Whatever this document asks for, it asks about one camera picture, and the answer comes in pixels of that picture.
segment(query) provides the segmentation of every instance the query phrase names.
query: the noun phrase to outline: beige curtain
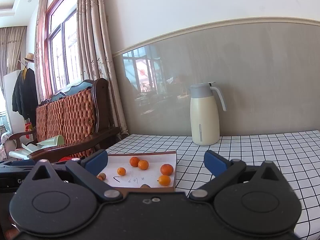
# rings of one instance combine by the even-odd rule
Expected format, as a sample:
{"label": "beige curtain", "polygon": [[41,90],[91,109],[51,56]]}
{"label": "beige curtain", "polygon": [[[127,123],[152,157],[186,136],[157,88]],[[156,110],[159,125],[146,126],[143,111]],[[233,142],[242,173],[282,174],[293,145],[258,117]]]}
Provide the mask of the beige curtain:
{"label": "beige curtain", "polygon": [[4,94],[3,77],[18,69],[18,58],[26,29],[26,26],[0,28],[0,86],[2,94]]}
{"label": "beige curtain", "polygon": [[35,76],[39,104],[52,95],[44,65],[44,25],[48,0],[39,0],[35,39]]}
{"label": "beige curtain", "polygon": [[104,0],[77,0],[77,35],[81,78],[105,78],[115,126],[128,135],[110,48]]}

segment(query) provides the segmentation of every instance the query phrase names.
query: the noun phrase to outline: black jacket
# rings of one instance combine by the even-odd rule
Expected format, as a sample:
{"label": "black jacket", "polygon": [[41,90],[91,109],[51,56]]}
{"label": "black jacket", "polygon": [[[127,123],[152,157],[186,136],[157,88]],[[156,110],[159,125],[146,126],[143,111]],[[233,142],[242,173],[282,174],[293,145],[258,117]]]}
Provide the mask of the black jacket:
{"label": "black jacket", "polygon": [[38,106],[38,97],[36,90],[35,73],[28,68],[25,80],[22,79],[20,72],[12,95],[12,111],[19,112],[23,118],[30,119],[32,126],[36,126],[36,107]]}

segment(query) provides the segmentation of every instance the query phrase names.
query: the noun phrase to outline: jug body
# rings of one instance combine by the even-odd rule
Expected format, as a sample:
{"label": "jug body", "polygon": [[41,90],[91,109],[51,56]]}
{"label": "jug body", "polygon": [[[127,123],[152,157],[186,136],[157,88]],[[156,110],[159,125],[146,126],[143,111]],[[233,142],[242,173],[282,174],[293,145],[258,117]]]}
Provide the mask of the jug body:
{"label": "jug body", "polygon": [[190,119],[192,140],[195,144],[207,146],[219,140],[219,115],[213,94],[210,97],[191,98]]}

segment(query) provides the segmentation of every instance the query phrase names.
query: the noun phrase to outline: black device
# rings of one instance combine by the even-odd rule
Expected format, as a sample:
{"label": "black device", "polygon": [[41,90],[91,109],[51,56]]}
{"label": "black device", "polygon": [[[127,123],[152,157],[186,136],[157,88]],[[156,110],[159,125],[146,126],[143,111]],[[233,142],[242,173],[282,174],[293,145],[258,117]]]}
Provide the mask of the black device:
{"label": "black device", "polygon": [[1,163],[2,193],[23,180],[9,208],[20,230],[15,239],[299,239],[293,230],[300,201],[272,162],[247,166],[209,150],[204,164],[216,178],[189,197],[175,192],[125,198],[96,178],[107,162],[100,150],[64,163]]}

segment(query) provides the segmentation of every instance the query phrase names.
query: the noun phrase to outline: hat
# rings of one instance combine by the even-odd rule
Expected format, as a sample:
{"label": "hat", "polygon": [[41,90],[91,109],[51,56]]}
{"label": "hat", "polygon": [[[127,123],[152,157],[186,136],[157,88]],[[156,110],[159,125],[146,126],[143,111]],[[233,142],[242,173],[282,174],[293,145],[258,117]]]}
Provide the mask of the hat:
{"label": "hat", "polygon": [[26,61],[28,61],[28,62],[34,63],[34,62],[35,62],[35,61],[34,61],[34,58],[35,58],[35,55],[34,55],[34,54],[28,53],[24,59],[25,59]]}

